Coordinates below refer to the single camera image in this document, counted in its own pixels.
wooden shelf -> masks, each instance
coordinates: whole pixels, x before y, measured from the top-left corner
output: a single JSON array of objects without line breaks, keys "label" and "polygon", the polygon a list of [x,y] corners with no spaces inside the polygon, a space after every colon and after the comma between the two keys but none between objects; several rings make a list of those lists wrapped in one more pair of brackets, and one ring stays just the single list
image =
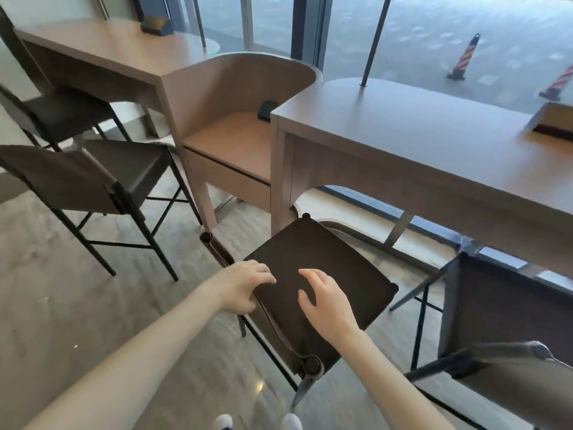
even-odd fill
[{"label": "wooden shelf", "polygon": [[270,124],[254,112],[237,112],[183,139],[192,151],[270,184]]}]

forearm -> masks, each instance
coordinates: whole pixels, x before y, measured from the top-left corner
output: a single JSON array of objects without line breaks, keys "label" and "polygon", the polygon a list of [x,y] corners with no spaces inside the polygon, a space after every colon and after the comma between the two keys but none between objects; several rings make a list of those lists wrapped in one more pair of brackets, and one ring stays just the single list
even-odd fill
[{"label": "forearm", "polygon": [[392,430],[454,430],[448,420],[357,330],[336,348],[362,381]]},{"label": "forearm", "polygon": [[190,340],[219,311],[200,285],[82,377],[25,430],[130,430]]}]

wooden table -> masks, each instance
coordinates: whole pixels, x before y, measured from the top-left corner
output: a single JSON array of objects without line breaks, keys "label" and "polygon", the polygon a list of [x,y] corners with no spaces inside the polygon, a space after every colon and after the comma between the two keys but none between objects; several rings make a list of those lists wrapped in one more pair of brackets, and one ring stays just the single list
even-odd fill
[{"label": "wooden table", "polygon": [[219,50],[207,39],[175,33],[152,36],[126,19],[79,19],[16,34],[53,85],[70,85],[108,102],[128,101],[168,115],[161,80]]},{"label": "wooden table", "polygon": [[573,143],[529,115],[398,83],[339,79],[272,116],[272,231],[312,187],[351,188],[573,277]]}]

hand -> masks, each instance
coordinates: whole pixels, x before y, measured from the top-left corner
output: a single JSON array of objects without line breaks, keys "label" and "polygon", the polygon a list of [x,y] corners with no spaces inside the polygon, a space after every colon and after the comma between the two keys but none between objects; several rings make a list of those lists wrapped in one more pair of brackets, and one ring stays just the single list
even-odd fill
[{"label": "hand", "polygon": [[332,277],[320,270],[301,268],[298,273],[311,284],[316,306],[302,289],[298,290],[298,304],[320,336],[338,348],[344,338],[360,331],[346,294]]},{"label": "hand", "polygon": [[222,310],[242,315],[254,311],[253,290],[260,284],[277,280],[265,264],[255,260],[239,261],[223,268],[201,286],[215,293]]}]

person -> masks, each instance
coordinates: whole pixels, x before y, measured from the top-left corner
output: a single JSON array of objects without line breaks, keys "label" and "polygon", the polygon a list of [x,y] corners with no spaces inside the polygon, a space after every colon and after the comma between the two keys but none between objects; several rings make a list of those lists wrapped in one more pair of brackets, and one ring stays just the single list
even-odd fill
[{"label": "person", "polygon": [[[359,329],[348,299],[333,278],[314,269],[299,273],[316,296],[313,305],[304,291],[298,293],[306,317],[353,369],[390,428],[453,430]],[[220,270],[62,393],[25,430],[130,430],[169,369],[209,320],[219,311],[252,312],[256,286],[275,282],[268,267],[253,260]],[[215,425],[217,430],[232,428],[232,420],[222,416]],[[289,414],[283,427],[299,430],[300,420]]]}]

